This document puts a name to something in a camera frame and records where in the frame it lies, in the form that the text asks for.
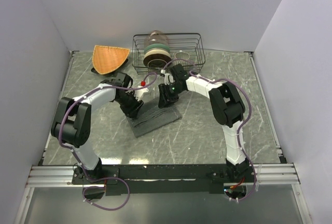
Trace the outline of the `grey cloth napkin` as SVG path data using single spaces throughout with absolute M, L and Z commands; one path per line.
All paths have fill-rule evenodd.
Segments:
M 156 97 L 143 104 L 136 119 L 127 117 L 127 121 L 136 138 L 182 118 L 175 105 L 159 108 L 158 103 L 159 99 Z

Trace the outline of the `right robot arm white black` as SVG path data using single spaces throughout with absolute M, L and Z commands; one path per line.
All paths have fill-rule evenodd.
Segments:
M 182 65 L 174 65 L 167 73 L 161 70 L 164 83 L 159 88 L 159 108 L 166 108 L 179 100 L 184 91 L 198 93 L 210 100 L 215 120 L 222 126 L 226 142 L 227 176 L 238 182 L 250 167 L 243 147 L 242 127 L 245 105 L 234 84 L 207 79 L 199 74 L 186 72 Z

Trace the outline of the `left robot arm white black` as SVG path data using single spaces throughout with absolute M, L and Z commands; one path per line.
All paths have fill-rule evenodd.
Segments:
M 92 184 L 98 183 L 103 177 L 102 161 L 88 143 L 92 112 L 105 104 L 116 102 L 126 117 L 136 118 L 148 89 L 144 82 L 132 89 L 132 83 L 133 79 L 128 74 L 119 72 L 81 96 L 63 97 L 58 102 L 51 135 L 58 139 L 61 147 L 70 150 L 79 172 Z

